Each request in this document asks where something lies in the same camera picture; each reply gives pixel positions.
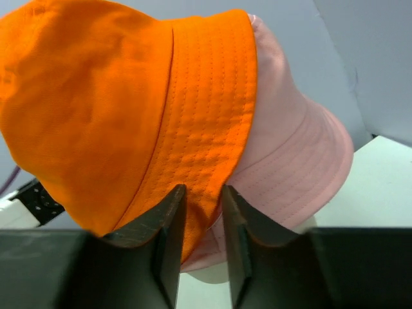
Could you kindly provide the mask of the pink hat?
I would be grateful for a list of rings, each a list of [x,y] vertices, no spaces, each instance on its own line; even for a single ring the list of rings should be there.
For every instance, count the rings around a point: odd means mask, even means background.
[[[295,86],[264,22],[242,10],[173,22],[160,159],[189,186],[182,272],[222,263],[219,191],[233,186],[292,229],[327,204],[353,160],[345,127]]]

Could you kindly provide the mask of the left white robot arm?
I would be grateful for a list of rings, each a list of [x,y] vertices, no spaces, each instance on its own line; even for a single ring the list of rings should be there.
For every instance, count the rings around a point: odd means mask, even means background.
[[[64,207],[34,179],[1,198],[1,229],[33,229],[63,212]]]

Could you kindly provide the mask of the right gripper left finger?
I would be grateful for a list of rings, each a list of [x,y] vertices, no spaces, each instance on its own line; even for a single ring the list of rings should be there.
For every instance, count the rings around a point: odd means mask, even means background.
[[[2,230],[2,308],[174,308],[187,193],[98,238],[81,230]]]

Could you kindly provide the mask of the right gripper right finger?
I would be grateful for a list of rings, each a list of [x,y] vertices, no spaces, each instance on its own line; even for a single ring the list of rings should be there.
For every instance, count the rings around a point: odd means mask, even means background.
[[[222,188],[234,308],[410,308],[411,230],[297,234]]]

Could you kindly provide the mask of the orange hat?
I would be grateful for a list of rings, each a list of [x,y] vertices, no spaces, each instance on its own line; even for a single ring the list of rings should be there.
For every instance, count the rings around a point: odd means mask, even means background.
[[[245,149],[257,70],[243,10],[160,21],[109,1],[30,1],[1,18],[1,133],[99,236],[184,184],[186,260]]]

